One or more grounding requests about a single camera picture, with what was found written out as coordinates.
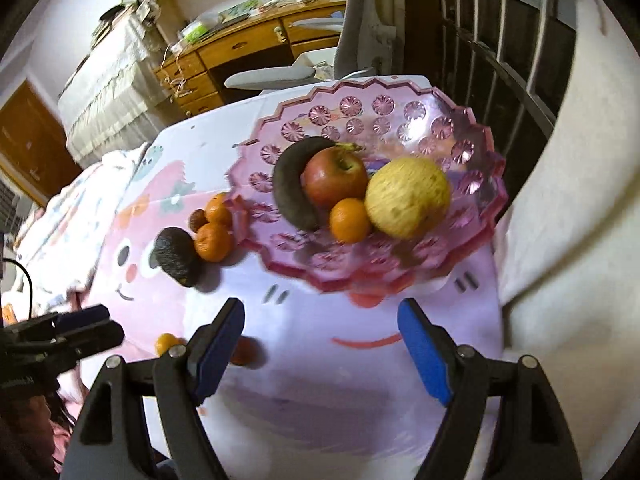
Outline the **left hand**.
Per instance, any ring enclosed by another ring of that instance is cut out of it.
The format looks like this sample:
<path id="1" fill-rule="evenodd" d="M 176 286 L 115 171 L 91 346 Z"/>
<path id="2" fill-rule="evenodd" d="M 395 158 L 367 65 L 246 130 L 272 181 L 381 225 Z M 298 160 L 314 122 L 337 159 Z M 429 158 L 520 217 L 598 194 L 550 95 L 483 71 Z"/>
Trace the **left hand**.
<path id="1" fill-rule="evenodd" d="M 1 478 L 58 479 L 70 432 L 51 420 L 48 399 L 1 400 Z"/>

